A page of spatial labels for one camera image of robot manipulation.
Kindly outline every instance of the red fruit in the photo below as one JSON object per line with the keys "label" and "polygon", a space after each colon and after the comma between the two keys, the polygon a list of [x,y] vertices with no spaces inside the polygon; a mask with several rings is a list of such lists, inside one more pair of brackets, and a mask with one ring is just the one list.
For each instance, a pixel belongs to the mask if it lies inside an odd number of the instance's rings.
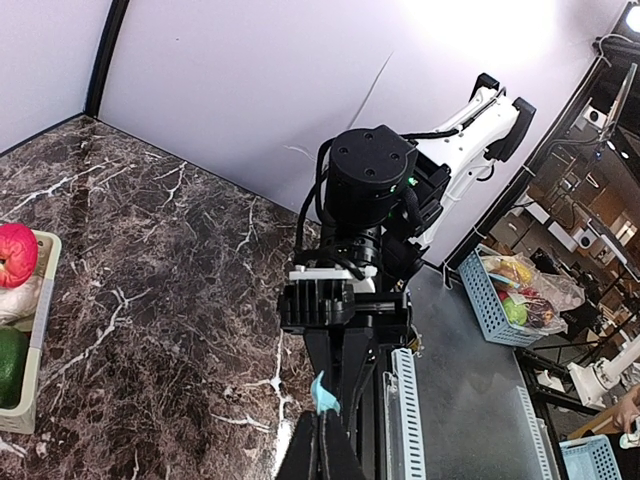
{"label": "red fruit", "polygon": [[38,263],[38,240],[19,223],[0,226],[0,287],[15,288],[26,282]]}

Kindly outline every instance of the marble countertop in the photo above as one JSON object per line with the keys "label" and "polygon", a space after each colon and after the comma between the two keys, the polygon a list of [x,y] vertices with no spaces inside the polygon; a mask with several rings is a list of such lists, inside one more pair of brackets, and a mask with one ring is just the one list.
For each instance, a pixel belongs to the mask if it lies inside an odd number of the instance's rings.
{"label": "marble countertop", "polygon": [[0,220],[63,242],[36,433],[0,432],[0,479],[271,478],[311,382],[275,311],[295,216],[84,117],[0,178]]}

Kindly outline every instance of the gray table surface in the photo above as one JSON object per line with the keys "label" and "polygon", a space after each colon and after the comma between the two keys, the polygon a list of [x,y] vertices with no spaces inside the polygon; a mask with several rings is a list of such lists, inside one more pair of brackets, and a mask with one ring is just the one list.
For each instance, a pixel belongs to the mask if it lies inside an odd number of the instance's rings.
{"label": "gray table surface", "polygon": [[510,347],[488,343],[464,290],[423,268],[409,284],[428,480],[542,478]]}

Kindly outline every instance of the white wall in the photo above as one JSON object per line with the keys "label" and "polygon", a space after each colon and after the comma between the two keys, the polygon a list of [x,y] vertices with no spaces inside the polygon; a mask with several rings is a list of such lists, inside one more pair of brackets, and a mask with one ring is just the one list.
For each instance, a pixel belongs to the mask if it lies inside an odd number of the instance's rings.
{"label": "white wall", "polygon": [[84,107],[110,0],[0,0],[0,152]]}
{"label": "white wall", "polygon": [[136,0],[101,117],[298,210],[326,138],[428,130],[486,71],[538,109],[524,144],[475,185],[427,259],[440,263],[512,177],[593,61],[622,0]]}

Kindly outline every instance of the white basket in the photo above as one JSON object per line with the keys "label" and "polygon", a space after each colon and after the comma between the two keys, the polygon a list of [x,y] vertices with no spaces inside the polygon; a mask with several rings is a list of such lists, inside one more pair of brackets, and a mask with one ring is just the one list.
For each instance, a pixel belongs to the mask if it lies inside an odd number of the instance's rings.
{"label": "white basket", "polygon": [[11,409],[0,408],[0,430],[5,432],[32,434],[36,428],[36,393],[38,391],[38,372],[44,346],[44,336],[49,317],[49,306],[53,294],[53,280],[60,258],[60,239],[47,232],[34,230],[38,240],[38,265],[35,275],[44,278],[36,313],[14,325],[22,331],[31,331],[29,352],[22,381],[20,404]]}

